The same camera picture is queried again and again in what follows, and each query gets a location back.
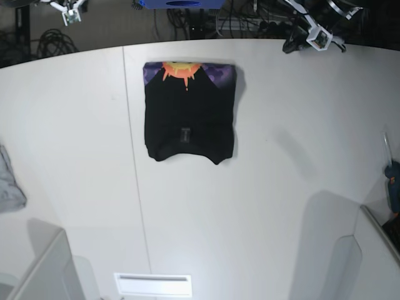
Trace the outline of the grey cloth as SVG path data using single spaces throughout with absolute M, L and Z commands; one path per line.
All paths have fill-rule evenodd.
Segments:
M 6 148 L 1 145 L 1 213 L 10 213 L 26 207 L 27 198 L 16 182 Z

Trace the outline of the black keyboard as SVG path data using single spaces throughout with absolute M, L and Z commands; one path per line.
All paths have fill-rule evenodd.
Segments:
M 393 243 L 394 247 L 397 251 L 400 250 L 400 218 L 397 216 L 396 218 L 386 222 L 382 226 L 383 230 L 385 231 L 386 235 Z

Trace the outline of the white bin left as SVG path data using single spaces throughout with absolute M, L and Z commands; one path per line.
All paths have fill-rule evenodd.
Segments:
M 85 299 L 65 230 L 58 229 L 22 278 L 12 286 L 1 275 L 7 299 Z

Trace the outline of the blue glue gun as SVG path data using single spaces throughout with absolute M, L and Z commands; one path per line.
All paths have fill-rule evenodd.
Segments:
M 399 162 L 392 160 L 384 169 L 387 178 L 389 206 L 394 214 L 399 214 Z

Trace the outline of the clear glue stick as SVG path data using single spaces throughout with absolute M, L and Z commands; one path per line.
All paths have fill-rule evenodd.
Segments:
M 385 131 L 382 133 L 382 140 L 384 143 L 384 150 L 385 150 L 385 154 L 387 157 L 387 165 L 392 166 L 393 159 L 392 159 L 391 147 L 390 147 L 388 135 Z

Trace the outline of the blue box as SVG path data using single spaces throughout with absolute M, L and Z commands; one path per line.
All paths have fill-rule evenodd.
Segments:
M 189 9 L 199 11 L 221 9 L 225 0 L 133 0 L 133 9 Z

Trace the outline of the black T-shirt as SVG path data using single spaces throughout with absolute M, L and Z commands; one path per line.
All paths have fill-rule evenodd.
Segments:
M 207 62 L 147 62 L 144 142 L 150 158 L 177 154 L 218 165 L 233 156 L 236 68 Z

